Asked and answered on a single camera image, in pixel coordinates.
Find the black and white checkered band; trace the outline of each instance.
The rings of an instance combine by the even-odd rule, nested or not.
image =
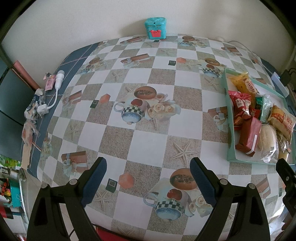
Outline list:
[[[170,208],[179,210],[181,213],[184,213],[184,211],[185,211],[184,206],[182,206],[180,203],[177,203],[177,202],[174,202],[174,201],[158,202],[155,209],[160,208],[160,207],[170,207]]]
[[[210,69],[210,68],[203,68],[202,71],[207,71],[207,72],[212,72],[212,73],[218,74],[217,71],[215,71],[214,69]]]
[[[123,111],[122,111],[122,114],[126,113],[126,112],[135,112],[135,113],[140,114],[141,116],[144,115],[144,111],[142,111],[140,108],[138,108],[136,106],[124,108]]]

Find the brown bowl print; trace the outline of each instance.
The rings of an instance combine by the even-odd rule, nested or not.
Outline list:
[[[192,190],[197,188],[197,184],[189,168],[175,170],[170,176],[170,183],[180,190]]]
[[[191,36],[183,36],[182,39],[187,40],[187,41],[194,41],[195,38]]]
[[[134,95],[142,100],[150,100],[156,96],[156,90],[150,86],[142,86],[136,89]]]
[[[217,60],[213,59],[213,58],[205,58],[205,61],[208,64],[215,65],[215,66],[220,66],[220,63]]]
[[[89,64],[94,64],[100,61],[100,58],[93,58],[91,61],[89,61]]]

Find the white cable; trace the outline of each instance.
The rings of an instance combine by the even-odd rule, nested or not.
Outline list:
[[[236,43],[239,43],[240,45],[242,45],[242,46],[244,46],[242,43],[240,43],[240,42],[238,42],[238,41],[236,41],[236,40],[231,40],[231,41],[228,41],[228,43],[230,43],[230,42],[236,42]],[[255,54],[251,51],[251,50],[249,50],[246,46],[244,46],[249,52],[251,52],[254,56],[255,56]],[[261,67],[263,67],[263,68],[265,68],[271,75],[273,75],[273,73],[268,69],[268,68],[266,68],[265,67],[265,65],[263,64],[263,63],[261,63],[260,61],[258,61],[258,64],[261,66]]]
[[[58,92],[58,90],[59,90],[59,89],[56,89],[56,97],[55,97],[55,99],[54,99],[54,103],[53,103],[51,106],[48,106],[48,107],[47,107],[48,110],[51,109],[51,108],[55,105],[55,103],[56,103],[56,101],[57,101],[57,92]]]

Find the yellow snack package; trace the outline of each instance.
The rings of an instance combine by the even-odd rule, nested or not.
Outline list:
[[[290,114],[285,108],[281,109],[274,104],[268,121],[274,126],[274,128],[278,129],[287,139],[289,144],[291,144],[296,117]]]
[[[234,84],[234,86],[237,88],[239,92],[248,93],[251,95],[251,106],[252,108],[255,108],[255,105],[256,105],[255,95],[256,93],[258,93],[258,90],[250,80],[248,73],[245,72],[238,76],[229,77],[229,79],[231,80],[231,82]]]

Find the clear plastic packaging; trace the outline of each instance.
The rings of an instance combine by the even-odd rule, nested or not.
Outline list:
[[[271,100],[269,99],[269,95],[259,95],[256,96],[256,109],[260,110],[259,120],[263,123],[267,123],[267,119],[269,116],[269,108],[271,106]]]
[[[276,163],[279,156],[276,130],[272,125],[263,124],[258,142],[260,159],[265,163]]]

